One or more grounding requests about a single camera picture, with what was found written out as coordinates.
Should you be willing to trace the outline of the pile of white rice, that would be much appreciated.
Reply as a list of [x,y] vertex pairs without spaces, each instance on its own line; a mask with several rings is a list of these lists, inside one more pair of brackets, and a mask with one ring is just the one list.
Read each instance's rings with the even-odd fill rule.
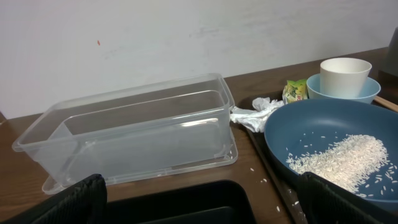
[[298,174],[314,173],[362,198],[397,192],[397,165],[374,136],[347,134],[325,151],[290,152],[285,162]]

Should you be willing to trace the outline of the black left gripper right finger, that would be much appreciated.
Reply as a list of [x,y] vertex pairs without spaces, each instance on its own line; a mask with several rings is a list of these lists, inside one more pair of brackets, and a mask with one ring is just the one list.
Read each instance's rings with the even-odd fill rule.
[[298,177],[297,196],[310,224],[397,223],[397,215],[311,172]]

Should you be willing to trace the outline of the brown serving tray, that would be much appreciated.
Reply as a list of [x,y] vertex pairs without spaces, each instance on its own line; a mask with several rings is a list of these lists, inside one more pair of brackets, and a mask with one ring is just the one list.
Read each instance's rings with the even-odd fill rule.
[[306,223],[307,219],[305,217],[305,214],[303,213],[300,204],[297,202],[298,197],[295,191],[297,186],[296,188],[292,188],[286,181],[284,181],[280,177],[279,173],[276,171],[276,166],[269,154],[267,143],[264,139],[264,133],[254,133],[250,131],[248,132],[248,134],[265,168],[267,169],[267,172],[269,173],[273,184],[279,192],[279,195],[289,213],[291,220],[294,223]]

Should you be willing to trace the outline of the light blue small bowl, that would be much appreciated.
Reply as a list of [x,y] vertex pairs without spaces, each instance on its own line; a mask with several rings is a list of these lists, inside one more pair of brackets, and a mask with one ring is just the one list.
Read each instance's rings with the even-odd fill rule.
[[[319,73],[308,78],[306,84],[309,99],[336,99],[336,97],[320,93]],[[359,96],[357,98],[348,98],[348,100],[371,104],[380,90],[380,84],[374,79],[368,77]]]

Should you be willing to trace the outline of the wooden chopstick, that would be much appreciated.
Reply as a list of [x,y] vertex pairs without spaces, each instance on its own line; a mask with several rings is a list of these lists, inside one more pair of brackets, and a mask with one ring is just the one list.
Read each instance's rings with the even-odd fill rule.
[[390,109],[392,111],[398,112],[398,105],[396,105],[393,102],[390,102],[390,101],[388,101],[388,100],[386,100],[384,98],[381,98],[380,96],[376,96],[374,98],[374,101],[379,103],[380,105],[383,105],[384,107],[386,107],[386,108],[388,108],[388,109]]

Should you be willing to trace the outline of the clear plastic bin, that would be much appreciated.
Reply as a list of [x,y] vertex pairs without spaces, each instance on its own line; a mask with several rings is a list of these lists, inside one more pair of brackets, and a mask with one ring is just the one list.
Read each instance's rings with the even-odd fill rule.
[[232,94],[218,73],[62,101],[12,144],[48,173],[52,195],[100,174],[107,185],[233,164]]

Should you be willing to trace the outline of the cream paper cup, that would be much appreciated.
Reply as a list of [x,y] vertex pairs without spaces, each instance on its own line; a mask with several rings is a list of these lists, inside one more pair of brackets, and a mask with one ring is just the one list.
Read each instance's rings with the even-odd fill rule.
[[320,64],[320,92],[336,98],[357,98],[372,65],[358,58],[331,58]]

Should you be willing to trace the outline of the black plastic tray bin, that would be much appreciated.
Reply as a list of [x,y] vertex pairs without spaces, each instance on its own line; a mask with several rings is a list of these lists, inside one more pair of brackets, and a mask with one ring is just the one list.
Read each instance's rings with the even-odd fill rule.
[[103,223],[255,223],[244,189],[219,180],[110,202]]

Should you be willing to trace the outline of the dark blue plate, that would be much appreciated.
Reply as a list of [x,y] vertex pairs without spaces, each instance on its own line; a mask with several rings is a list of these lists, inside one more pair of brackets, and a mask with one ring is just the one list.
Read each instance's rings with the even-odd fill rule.
[[389,212],[397,211],[397,113],[351,100],[303,100],[277,109],[268,118],[264,139],[280,177],[296,188],[299,177],[287,159],[325,152],[350,135],[382,141],[388,165],[360,187],[367,200]]

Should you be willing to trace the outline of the yellow green snack wrapper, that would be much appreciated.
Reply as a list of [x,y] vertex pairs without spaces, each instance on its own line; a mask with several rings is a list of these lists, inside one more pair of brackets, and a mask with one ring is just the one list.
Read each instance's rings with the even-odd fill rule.
[[285,104],[308,99],[307,79],[297,81],[287,80],[282,91],[282,100]]

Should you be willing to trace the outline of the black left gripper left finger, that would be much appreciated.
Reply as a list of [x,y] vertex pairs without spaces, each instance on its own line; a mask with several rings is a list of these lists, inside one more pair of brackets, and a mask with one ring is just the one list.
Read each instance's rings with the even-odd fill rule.
[[104,178],[93,174],[2,224],[101,223],[106,204]]

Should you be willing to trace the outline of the white tissue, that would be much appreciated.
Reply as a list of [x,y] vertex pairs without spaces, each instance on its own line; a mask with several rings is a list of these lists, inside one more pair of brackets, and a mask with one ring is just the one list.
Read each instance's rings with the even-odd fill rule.
[[254,133],[263,133],[269,116],[284,105],[282,100],[271,100],[269,97],[256,98],[252,101],[254,110],[245,110],[235,106],[231,110],[230,121],[242,124]]

